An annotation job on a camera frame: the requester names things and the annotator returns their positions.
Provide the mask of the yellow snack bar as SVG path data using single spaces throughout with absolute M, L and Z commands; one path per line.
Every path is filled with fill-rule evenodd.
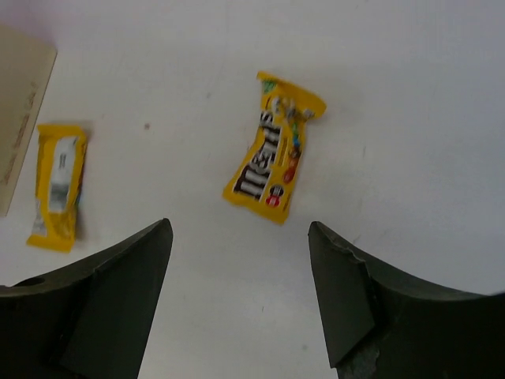
M 76 240 L 88 136 L 72 125 L 41 124 L 37 130 L 36 217 L 27 244 L 68 253 Z

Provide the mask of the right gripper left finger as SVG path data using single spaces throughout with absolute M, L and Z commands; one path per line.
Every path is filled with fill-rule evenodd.
M 86 258 L 1 288 L 3 378 L 136 378 L 166 275 L 161 219 Z

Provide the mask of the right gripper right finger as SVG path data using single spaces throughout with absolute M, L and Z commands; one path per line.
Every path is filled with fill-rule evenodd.
M 328 359 L 341 378 L 501 378 L 504 296 L 420 279 L 319 221 L 309 252 Z

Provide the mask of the yellow M&M pack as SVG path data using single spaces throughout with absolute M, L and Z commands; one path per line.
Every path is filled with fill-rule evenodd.
M 256 137 L 223 198 L 282 225 L 305 150 L 306 123 L 322 117 L 327 105 L 315 93 L 271 73 L 260 71 L 257 79 L 261 100 Z

